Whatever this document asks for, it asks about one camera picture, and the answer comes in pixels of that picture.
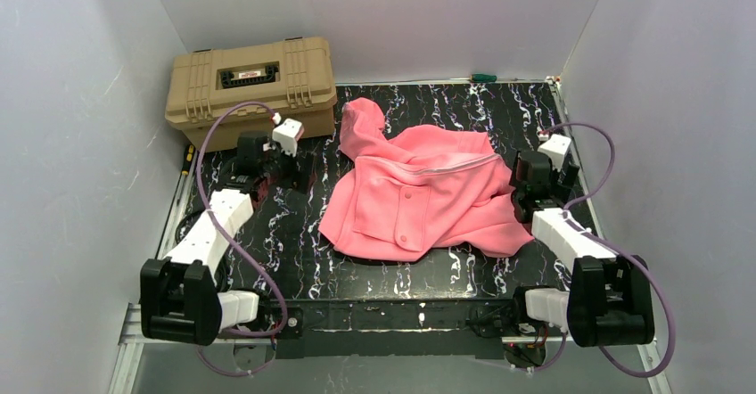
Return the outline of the pink zip-up jacket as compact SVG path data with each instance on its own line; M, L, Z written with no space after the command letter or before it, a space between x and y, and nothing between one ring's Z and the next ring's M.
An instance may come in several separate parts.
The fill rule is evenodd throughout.
M416 262L469 243L507 258L531 241L514 215L511 171L487 133L420 125L387 138L385 123L369 99L343 108L340 151L354 167L336 183L318 227L338 252Z

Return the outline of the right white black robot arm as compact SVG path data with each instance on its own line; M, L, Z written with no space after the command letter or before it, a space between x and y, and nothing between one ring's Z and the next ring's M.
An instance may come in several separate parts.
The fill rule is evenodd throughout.
M630 260L588 238L563 205L569 184L549 156L519 151L510 177L516 219L569 271L568 291L519 287L514 312L520 323L550 324L581 347L647 344L655 335L651 286Z

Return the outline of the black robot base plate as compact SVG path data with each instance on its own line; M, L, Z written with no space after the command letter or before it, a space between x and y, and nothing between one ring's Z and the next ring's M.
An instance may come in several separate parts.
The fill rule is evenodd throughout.
M526 324L508 299L292 300L273 338L243 341L269 346L279 359L305 357L472 356L509 353L527 365L559 346L559 329Z

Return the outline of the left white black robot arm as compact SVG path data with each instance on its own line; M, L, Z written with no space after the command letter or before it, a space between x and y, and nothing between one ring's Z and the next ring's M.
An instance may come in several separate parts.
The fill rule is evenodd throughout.
M296 159L302 135L276 127L271 135L239 136L235 156L221 169L200 213L183 239L163 259L147 260L140 272L141 327L147 338L210 345L225 329L254 321L259 295L218 284L217 271L230 239L252 217L267 188L279 184L304 193L310 164Z

